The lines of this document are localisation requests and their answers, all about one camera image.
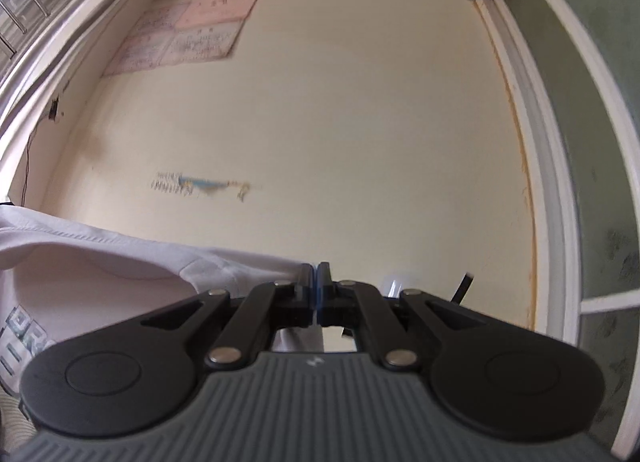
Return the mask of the white printed t-shirt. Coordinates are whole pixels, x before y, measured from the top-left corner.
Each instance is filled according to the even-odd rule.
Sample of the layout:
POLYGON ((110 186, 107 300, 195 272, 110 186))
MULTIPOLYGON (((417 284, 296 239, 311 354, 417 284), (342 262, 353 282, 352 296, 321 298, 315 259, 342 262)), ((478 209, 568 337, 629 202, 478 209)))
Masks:
POLYGON ((292 280, 299 261, 129 237, 5 205, 1 209, 1 385, 55 343, 223 289, 244 297, 292 280))

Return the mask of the white window frame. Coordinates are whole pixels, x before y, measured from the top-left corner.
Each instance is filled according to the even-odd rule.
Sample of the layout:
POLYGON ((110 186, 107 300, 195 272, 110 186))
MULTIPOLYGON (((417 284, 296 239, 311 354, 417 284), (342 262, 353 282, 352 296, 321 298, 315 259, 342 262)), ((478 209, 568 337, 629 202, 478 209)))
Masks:
POLYGON ((475 0, 522 133, 534 326, 599 364, 592 437, 639 454, 639 0, 475 0))

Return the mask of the black tape strips on wall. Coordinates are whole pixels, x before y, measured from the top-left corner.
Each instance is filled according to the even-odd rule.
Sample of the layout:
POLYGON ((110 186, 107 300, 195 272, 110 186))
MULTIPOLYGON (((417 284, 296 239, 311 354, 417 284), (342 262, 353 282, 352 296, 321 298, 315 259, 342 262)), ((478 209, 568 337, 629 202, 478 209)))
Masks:
POLYGON ((462 277, 459 283, 459 286, 457 287, 457 290, 454 291, 454 296, 451 297, 451 302, 454 304, 460 305, 464 300, 464 298, 466 297, 466 294, 468 294, 473 281, 474 281, 474 276, 470 273, 466 273, 462 277))

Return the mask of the pink paper wall poster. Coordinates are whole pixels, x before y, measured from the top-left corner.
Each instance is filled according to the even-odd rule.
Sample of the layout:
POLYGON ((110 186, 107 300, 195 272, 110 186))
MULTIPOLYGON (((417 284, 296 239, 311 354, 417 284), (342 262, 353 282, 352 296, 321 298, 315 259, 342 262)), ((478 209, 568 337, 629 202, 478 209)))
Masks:
POLYGON ((179 0, 154 4, 134 24, 105 77, 224 59, 258 0, 179 0))

